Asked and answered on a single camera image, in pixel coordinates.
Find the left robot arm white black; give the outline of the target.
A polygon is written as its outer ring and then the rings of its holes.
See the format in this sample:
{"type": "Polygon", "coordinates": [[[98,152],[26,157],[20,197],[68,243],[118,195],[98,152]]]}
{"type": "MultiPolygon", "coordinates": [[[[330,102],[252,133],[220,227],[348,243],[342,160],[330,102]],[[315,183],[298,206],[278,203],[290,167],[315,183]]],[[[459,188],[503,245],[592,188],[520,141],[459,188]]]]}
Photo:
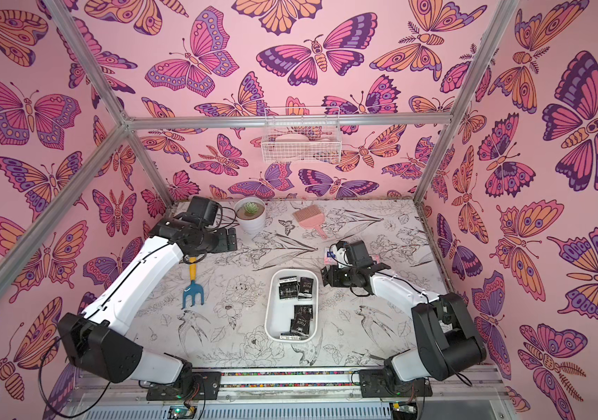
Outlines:
{"type": "Polygon", "coordinates": [[[59,321],[60,343],[69,364],[110,383],[177,382],[187,362],[146,350],[126,334],[136,313],[174,266],[237,249],[235,229],[216,221],[223,212],[220,203],[196,196],[183,213],[159,220],[139,253],[105,292],[82,313],[67,313],[59,321]]]}

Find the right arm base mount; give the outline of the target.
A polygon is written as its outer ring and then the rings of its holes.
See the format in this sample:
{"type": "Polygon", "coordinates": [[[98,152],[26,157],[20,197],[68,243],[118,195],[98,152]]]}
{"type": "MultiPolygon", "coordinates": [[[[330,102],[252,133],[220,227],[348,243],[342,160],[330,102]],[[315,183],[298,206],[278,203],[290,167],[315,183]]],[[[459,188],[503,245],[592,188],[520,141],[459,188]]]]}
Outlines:
{"type": "Polygon", "coordinates": [[[365,398],[432,397],[433,391],[426,378],[402,381],[387,369],[360,369],[358,371],[360,393],[365,398]]]}

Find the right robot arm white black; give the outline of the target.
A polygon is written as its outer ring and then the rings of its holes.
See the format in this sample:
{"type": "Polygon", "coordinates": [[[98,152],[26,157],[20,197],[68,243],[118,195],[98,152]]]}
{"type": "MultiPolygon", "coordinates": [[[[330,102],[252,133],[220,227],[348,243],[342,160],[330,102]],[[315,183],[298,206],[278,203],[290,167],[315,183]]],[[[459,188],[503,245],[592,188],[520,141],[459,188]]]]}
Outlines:
{"type": "Polygon", "coordinates": [[[364,297],[378,297],[411,318],[416,348],[384,360],[383,381],[391,390],[419,379],[444,381],[455,376],[472,386],[464,371],[486,359],[486,346],[465,301],[456,293],[439,294],[413,285],[384,262],[376,262],[363,241],[338,241],[326,252],[323,284],[364,297]]]}

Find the pink blue floral tissue pack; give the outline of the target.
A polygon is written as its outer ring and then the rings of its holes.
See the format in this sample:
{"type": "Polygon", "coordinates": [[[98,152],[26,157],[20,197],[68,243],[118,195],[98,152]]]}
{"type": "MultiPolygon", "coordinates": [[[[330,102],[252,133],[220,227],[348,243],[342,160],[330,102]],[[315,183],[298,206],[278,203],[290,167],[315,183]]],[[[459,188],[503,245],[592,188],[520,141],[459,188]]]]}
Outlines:
{"type": "Polygon", "coordinates": [[[332,252],[329,248],[325,248],[324,264],[325,265],[334,265],[335,264],[335,261],[332,258],[332,252]]]}

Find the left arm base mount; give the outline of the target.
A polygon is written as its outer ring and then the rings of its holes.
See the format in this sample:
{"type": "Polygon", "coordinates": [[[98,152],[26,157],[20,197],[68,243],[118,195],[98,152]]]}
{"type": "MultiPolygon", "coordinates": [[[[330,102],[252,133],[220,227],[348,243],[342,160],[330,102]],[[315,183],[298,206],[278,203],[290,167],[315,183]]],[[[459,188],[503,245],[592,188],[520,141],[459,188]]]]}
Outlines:
{"type": "Polygon", "coordinates": [[[151,383],[146,399],[150,402],[205,400],[218,398],[222,373],[220,371],[190,372],[181,374],[175,383],[151,383]]]}

